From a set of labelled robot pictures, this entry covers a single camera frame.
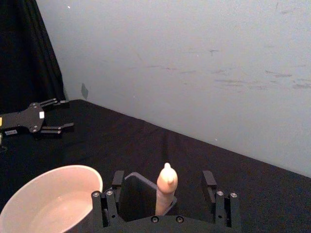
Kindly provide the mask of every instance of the white label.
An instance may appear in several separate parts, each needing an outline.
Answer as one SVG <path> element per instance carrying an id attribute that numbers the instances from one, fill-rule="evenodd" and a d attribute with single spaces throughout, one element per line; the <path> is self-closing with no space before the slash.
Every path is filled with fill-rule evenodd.
<path id="1" fill-rule="evenodd" d="M 39 112 L 39 118 L 44 119 L 44 112 Z"/>
<path id="2" fill-rule="evenodd" d="M 13 134 L 17 134 L 17 131 L 16 130 L 10 130 L 10 131 L 6 131 L 6 132 L 4 132 L 5 133 L 5 135 L 13 135 Z"/>

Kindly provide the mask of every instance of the rounded tip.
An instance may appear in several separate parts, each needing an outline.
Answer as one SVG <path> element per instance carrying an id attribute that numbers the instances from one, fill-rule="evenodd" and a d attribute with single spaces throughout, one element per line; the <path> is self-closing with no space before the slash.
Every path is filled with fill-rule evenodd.
<path id="1" fill-rule="evenodd" d="M 164 168 L 171 168 L 171 165 L 169 163 L 165 163 Z"/>

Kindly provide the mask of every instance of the bowl rim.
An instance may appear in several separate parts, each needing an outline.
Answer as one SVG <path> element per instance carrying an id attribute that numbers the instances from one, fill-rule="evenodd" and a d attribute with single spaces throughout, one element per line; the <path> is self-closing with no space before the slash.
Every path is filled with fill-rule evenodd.
<path id="1" fill-rule="evenodd" d="M 61 166 L 61 167 L 58 167 L 58 168 L 55 168 L 55 169 L 52 169 L 52 170 L 49 170 L 47 172 L 44 172 L 42 173 L 41 175 L 33 178 L 32 180 L 30 180 L 29 182 L 27 182 L 25 185 L 23 185 L 18 191 L 16 191 L 16 193 L 7 201 L 7 203 L 5 204 L 4 208 L 2 209 L 1 213 L 0 213 L 0 232 L 1 233 L 8 233 L 8 232 L 5 232 L 4 230 L 4 213 L 7 211 L 7 208 L 9 206 L 9 204 L 13 201 L 13 199 L 19 195 L 19 193 L 21 193 L 25 188 L 27 188 L 30 184 L 36 182 L 38 179 L 42 178 L 43 176 L 46 176 L 50 173 L 54 173 L 56 171 L 59 171 L 59 170 L 64 170 L 64 169 L 70 169 L 70 168 L 83 168 L 83 169 L 86 169 L 86 170 L 89 170 L 89 171 L 92 171 L 98 178 L 99 182 L 100 182 L 100 187 L 99 187 L 99 190 L 100 192 L 103 191 L 103 179 L 101 177 L 101 175 L 99 174 L 99 172 L 95 169 L 93 169 L 92 167 L 89 167 L 89 166 L 85 166 L 85 165 L 69 165 L 69 166 Z M 68 230 L 72 229 L 73 227 L 75 227 L 77 224 L 79 224 L 79 222 L 81 222 L 91 211 L 93 210 L 93 207 L 90 209 L 90 211 L 88 211 L 84 216 L 81 217 L 81 219 L 79 219 L 78 221 L 74 222 L 71 226 L 69 226 L 68 228 L 64 229 L 64 232 L 67 232 Z"/>

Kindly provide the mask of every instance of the black bracket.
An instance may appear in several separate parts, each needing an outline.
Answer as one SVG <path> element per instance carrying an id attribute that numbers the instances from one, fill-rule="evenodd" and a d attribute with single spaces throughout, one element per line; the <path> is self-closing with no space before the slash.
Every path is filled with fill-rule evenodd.
<path id="1" fill-rule="evenodd" d="M 217 225 L 217 232 L 224 233 L 226 226 L 242 232 L 238 194 L 234 191 L 225 194 L 223 190 L 217 189 L 217 183 L 210 171 L 203 171 L 201 185 L 213 214 L 213 221 Z"/>

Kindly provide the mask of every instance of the white bowl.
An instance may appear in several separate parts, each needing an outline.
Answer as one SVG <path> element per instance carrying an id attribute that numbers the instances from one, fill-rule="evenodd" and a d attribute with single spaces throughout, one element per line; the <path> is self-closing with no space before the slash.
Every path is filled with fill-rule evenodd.
<path id="1" fill-rule="evenodd" d="M 48 171 L 9 199 L 0 215 L 0 233 L 72 231 L 90 214 L 91 194 L 96 190 L 103 191 L 103 181 L 90 167 L 72 165 Z"/>

